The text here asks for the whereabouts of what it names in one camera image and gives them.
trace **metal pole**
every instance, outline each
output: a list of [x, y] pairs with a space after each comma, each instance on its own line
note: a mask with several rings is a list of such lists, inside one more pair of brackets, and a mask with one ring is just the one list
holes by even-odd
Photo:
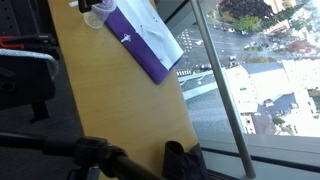
[[229, 123], [233, 132], [234, 139], [236, 141], [239, 154], [241, 156], [242, 164], [244, 170], [246, 172], [247, 177], [255, 178], [256, 173], [253, 169], [250, 155], [248, 153], [248, 149], [246, 147], [240, 126], [239, 126], [239, 114], [237, 112], [237, 108], [232, 100], [232, 96], [228, 90], [227, 82], [224, 79], [224, 75], [221, 69], [220, 62], [218, 60], [218, 55], [214, 48], [214, 44], [211, 40], [210, 32], [208, 26], [206, 24], [206, 20], [204, 18], [203, 12], [201, 10], [201, 6], [198, 0], [190, 0], [194, 15], [196, 17], [199, 30], [203, 39], [204, 46], [206, 48], [209, 61], [211, 63], [213, 74], [216, 78], [216, 82], [219, 88], [219, 92], [221, 94], [221, 98], [224, 104], [224, 107], [227, 112], [227, 116], [229, 119]]

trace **building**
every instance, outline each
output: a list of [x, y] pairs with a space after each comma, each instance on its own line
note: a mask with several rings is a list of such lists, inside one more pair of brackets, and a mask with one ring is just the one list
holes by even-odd
[[[296, 1], [295, 0], [289, 0], [292, 6], [296, 6]], [[285, 9], [283, 6], [283, 1], [282, 0], [264, 0], [264, 2], [268, 5], [271, 6], [272, 11], [276, 14]], [[289, 21], [284, 20], [279, 22], [278, 24], [270, 27], [269, 29], [265, 30], [265, 34], [273, 33], [276, 31], [281, 31], [281, 30], [287, 30], [290, 28]]]
[[[251, 63], [227, 70], [229, 88], [246, 133], [320, 136], [320, 120], [315, 118], [315, 103], [307, 91], [318, 84], [316, 77], [306, 80], [320, 68], [320, 61], [308, 62]], [[274, 118], [285, 123], [275, 126]]]

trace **black chair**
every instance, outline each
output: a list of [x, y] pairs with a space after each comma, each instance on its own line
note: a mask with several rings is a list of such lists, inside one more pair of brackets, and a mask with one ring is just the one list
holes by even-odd
[[55, 96], [57, 68], [47, 54], [0, 49], [0, 110], [30, 104], [34, 112], [31, 123], [48, 118], [45, 101]]

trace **white document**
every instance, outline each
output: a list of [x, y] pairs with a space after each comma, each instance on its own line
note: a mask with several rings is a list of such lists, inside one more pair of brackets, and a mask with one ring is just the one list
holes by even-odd
[[169, 70], [183, 51], [149, 0], [118, 0], [118, 8]]

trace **car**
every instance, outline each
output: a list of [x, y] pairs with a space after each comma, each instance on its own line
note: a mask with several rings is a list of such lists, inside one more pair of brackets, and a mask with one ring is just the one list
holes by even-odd
[[219, 30], [221, 29], [221, 26], [219, 24], [215, 24], [213, 25], [213, 29]]
[[251, 46], [255, 46], [255, 45], [257, 45], [257, 43], [255, 41], [253, 41], [253, 42], [250, 43], [250, 45]]
[[269, 37], [268, 39], [269, 39], [269, 41], [271, 41], [271, 42], [280, 42], [280, 39], [277, 38], [277, 37]]
[[234, 33], [235, 29], [234, 28], [229, 28], [228, 31]]
[[246, 36], [252, 37], [252, 33], [247, 32]]
[[211, 70], [211, 64], [201, 64], [200, 65], [200, 70], [201, 71], [209, 71], [209, 70]]
[[273, 43], [273, 45], [272, 45], [272, 49], [275, 49], [275, 48], [277, 48], [277, 46], [278, 46], [278, 43]]
[[241, 34], [241, 31], [238, 30], [238, 29], [235, 29], [235, 30], [234, 30], [234, 33], [236, 33], [236, 34]]
[[229, 60], [230, 61], [235, 61], [236, 60], [236, 56], [229, 56]]
[[280, 48], [280, 49], [285, 49], [285, 48], [286, 48], [286, 46], [285, 46], [285, 45], [283, 45], [283, 44], [281, 44], [281, 45], [279, 46], [279, 48]]
[[249, 47], [251, 47], [251, 45], [250, 45], [250, 44], [247, 44], [247, 45], [245, 45], [245, 46], [243, 47], [243, 49], [247, 49], [247, 48], [249, 48]]
[[262, 43], [259, 45], [260, 47], [264, 47], [264, 48], [268, 48], [269, 47], [269, 44], [268, 43]]
[[229, 68], [233, 68], [233, 67], [236, 67], [236, 66], [238, 66], [239, 65], [239, 62], [237, 62], [237, 61], [231, 61], [231, 62], [229, 62]]
[[227, 28], [224, 27], [224, 26], [221, 26], [221, 30], [222, 30], [222, 31], [227, 31]]

